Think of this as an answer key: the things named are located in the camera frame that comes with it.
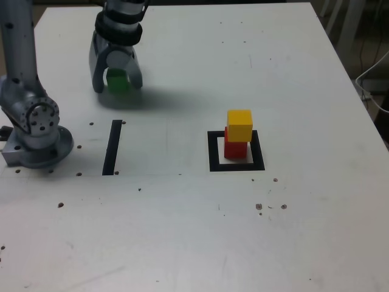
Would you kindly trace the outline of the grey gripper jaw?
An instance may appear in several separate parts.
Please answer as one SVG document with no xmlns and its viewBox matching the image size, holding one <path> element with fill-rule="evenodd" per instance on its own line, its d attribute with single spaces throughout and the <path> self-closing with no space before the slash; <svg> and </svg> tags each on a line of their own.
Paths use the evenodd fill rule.
<svg viewBox="0 0 389 292">
<path fill-rule="evenodd" d="M 143 77 L 135 50 L 114 50 L 107 56 L 106 81 L 109 89 L 140 89 Z"/>
<path fill-rule="evenodd" d="M 96 93 L 102 93 L 105 87 L 103 74 L 108 67 L 106 58 L 109 50 L 109 43 L 94 31 L 89 50 L 89 68 L 92 87 Z"/>
</svg>

